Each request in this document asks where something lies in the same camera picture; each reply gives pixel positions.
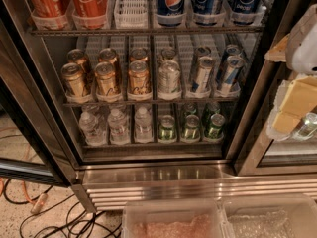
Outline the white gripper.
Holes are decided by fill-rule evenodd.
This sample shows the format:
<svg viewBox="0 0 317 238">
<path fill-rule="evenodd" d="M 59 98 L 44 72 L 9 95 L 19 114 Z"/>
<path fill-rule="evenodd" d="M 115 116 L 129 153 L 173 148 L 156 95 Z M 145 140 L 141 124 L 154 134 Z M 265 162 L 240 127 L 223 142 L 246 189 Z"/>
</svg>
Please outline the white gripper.
<svg viewBox="0 0 317 238">
<path fill-rule="evenodd" d="M 286 62 L 297 73 L 317 75 L 317 4 L 308 8 L 290 34 L 268 50 L 264 58 Z M 278 133 L 289 134 L 316 106 L 316 76 L 298 75 L 294 80 L 284 80 L 277 90 L 270 126 Z"/>
</svg>

